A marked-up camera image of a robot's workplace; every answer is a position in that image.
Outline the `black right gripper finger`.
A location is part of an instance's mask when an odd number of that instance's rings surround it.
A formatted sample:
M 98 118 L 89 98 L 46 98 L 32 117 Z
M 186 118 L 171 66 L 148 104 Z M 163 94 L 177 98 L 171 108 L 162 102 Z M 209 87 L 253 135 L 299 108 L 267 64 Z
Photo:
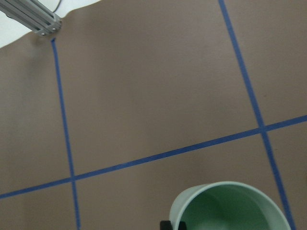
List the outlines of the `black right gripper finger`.
M 175 230 L 175 228 L 172 226 L 171 221 L 162 220 L 160 221 L 160 230 Z M 186 230 L 186 223 L 180 221 L 177 230 Z

